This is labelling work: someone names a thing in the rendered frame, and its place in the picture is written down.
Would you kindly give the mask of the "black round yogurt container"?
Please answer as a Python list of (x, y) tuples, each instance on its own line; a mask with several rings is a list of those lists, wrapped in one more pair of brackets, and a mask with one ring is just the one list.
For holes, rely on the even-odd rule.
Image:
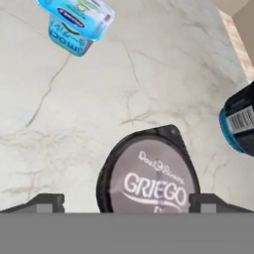
[(110, 151), (98, 175), (102, 212), (187, 213), (200, 192), (183, 136), (173, 124), (134, 132)]

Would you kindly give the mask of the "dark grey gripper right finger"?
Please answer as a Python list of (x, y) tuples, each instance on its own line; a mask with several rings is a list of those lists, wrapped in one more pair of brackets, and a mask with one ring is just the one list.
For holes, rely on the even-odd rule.
[(230, 204), (214, 193), (192, 193), (189, 213), (253, 213), (253, 210)]

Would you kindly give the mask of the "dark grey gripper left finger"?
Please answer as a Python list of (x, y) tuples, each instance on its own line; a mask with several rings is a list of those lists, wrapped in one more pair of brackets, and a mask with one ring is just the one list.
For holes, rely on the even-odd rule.
[(63, 193), (39, 193), (26, 203), (12, 206), (0, 213), (64, 213)]

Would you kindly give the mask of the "dark blue barcode yogurt container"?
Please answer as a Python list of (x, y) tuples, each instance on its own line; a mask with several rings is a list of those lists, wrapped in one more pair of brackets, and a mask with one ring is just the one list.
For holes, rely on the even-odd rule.
[(254, 157), (254, 80), (225, 101), (219, 125), (234, 150)]

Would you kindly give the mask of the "light blue yogurt cup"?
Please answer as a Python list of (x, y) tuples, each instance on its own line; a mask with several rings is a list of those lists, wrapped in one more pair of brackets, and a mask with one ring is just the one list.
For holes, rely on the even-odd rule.
[(50, 39), (76, 57), (82, 57), (106, 33), (115, 18), (103, 0), (36, 0), (50, 15)]

